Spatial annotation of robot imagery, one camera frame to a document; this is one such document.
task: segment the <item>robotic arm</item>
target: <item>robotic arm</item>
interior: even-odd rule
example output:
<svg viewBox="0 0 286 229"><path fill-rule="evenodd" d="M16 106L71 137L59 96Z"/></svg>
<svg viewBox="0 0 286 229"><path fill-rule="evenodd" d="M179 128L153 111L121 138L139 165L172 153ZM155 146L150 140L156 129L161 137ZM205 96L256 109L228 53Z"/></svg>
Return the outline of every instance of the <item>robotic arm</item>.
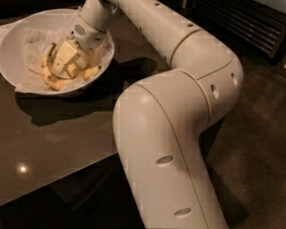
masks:
<svg viewBox="0 0 286 229"><path fill-rule="evenodd" d="M113 113L118 153L145 226L228 228L198 137L237 102L239 60L156 0L88 0L72 25L73 43L83 50L97 47L116 7L172 67L131 85Z"/></svg>

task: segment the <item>brown floor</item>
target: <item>brown floor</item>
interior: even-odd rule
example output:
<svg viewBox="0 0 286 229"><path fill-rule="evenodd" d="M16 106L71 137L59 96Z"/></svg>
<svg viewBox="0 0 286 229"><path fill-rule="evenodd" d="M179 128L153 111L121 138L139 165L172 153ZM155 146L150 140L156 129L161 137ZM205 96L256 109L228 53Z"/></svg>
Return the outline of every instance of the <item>brown floor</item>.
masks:
<svg viewBox="0 0 286 229"><path fill-rule="evenodd" d="M208 30L236 52L245 72L239 102L201 139L220 205L230 228L286 229L286 81L260 52ZM0 207L0 228L143 225L113 156Z"/></svg>

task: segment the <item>oval hole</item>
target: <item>oval hole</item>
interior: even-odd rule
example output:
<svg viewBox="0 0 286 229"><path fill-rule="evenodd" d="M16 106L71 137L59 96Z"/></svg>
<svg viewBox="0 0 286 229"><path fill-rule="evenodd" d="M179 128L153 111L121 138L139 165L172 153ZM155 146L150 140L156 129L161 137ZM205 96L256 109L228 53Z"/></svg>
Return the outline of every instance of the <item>oval hole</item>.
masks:
<svg viewBox="0 0 286 229"><path fill-rule="evenodd" d="M217 88L215 87L215 85L211 86L211 90L213 92L214 98L219 98L219 92L218 92Z"/></svg>
<svg viewBox="0 0 286 229"><path fill-rule="evenodd" d="M174 161L173 156L163 156L162 158L156 161L156 164L158 166L166 166L171 164L173 161Z"/></svg>
<svg viewBox="0 0 286 229"><path fill-rule="evenodd" d="M237 86L237 79L233 73L231 73L231 78L233 80L233 83Z"/></svg>
<svg viewBox="0 0 286 229"><path fill-rule="evenodd" d="M175 216L177 219L184 219L184 218L187 217L191 212L192 212L192 209L191 209L191 208L185 208L185 209L178 210L176 213L174 213L174 216Z"/></svg>

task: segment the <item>white plate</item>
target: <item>white plate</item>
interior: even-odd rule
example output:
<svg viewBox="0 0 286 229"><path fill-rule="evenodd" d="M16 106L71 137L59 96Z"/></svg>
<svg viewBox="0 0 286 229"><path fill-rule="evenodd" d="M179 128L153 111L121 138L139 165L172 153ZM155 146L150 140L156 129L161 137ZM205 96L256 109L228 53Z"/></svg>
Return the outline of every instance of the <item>white plate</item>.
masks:
<svg viewBox="0 0 286 229"><path fill-rule="evenodd" d="M76 10L46 10L33 14L14 26L3 38L0 45L0 73L14 87L23 82L27 75L27 68L24 64L23 49L23 33L26 28L38 29L45 31L58 31L61 27L76 15ZM90 85L97 77L87 81L83 86L74 87L68 92L45 93L46 95L66 95L70 92L82 90Z"/></svg>

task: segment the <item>louvered panel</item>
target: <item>louvered panel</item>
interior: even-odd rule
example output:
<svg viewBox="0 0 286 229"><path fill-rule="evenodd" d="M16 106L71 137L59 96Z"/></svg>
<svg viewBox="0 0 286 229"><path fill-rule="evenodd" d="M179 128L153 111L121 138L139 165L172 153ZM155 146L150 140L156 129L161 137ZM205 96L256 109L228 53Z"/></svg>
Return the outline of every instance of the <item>louvered panel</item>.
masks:
<svg viewBox="0 0 286 229"><path fill-rule="evenodd" d="M268 55L275 54L280 28L246 14L224 0L194 0L194 7Z"/></svg>

